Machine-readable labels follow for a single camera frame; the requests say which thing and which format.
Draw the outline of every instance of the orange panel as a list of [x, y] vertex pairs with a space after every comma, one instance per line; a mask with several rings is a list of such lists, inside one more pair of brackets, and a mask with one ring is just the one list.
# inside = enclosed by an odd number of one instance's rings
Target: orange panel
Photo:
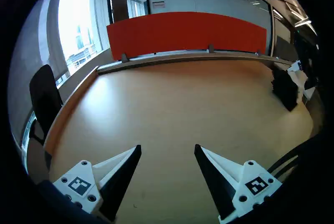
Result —
[[107, 26], [114, 60], [173, 51], [207, 49], [265, 53], [266, 29], [224, 15], [170, 12], [145, 15]]

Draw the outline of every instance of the window frame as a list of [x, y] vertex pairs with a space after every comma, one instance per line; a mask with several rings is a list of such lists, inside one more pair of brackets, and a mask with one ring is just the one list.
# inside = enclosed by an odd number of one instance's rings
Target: window frame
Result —
[[104, 11], [103, 11], [103, 0], [94, 0], [94, 14], [96, 20], [96, 27], [98, 32], [98, 39], [101, 44], [101, 53], [102, 51], [110, 48], [108, 33], [106, 30], [106, 20], [104, 18]]

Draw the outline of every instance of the black office chair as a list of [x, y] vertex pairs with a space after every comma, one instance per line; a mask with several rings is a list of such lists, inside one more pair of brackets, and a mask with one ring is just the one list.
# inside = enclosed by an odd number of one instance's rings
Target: black office chair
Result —
[[33, 110], [44, 133], [44, 144], [46, 135], [63, 105], [49, 65], [44, 65], [36, 72], [30, 81], [29, 89]]

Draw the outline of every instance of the white wall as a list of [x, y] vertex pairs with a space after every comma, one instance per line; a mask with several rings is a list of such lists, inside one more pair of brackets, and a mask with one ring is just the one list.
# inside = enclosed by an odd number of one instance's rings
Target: white wall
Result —
[[[164, 8], [153, 8], [152, 2], [164, 1]], [[267, 30], [266, 54], [269, 53], [271, 42], [271, 17], [269, 12], [264, 11], [256, 5], [244, 0], [150, 0], [151, 12], [179, 12], [193, 11], [214, 13], [235, 17], [241, 20], [254, 23]]]
[[277, 36], [282, 37], [288, 43], [290, 43], [291, 32], [290, 30], [283, 25], [279, 20], [275, 18], [275, 43], [277, 41]]

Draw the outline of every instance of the metal frame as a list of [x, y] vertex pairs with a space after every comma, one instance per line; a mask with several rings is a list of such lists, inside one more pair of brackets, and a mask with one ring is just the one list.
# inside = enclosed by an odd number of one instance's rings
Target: metal frame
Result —
[[275, 47], [275, 18], [274, 18], [273, 6], [269, 5], [269, 7], [271, 16], [271, 43], [269, 46], [270, 46], [270, 56], [273, 56]]

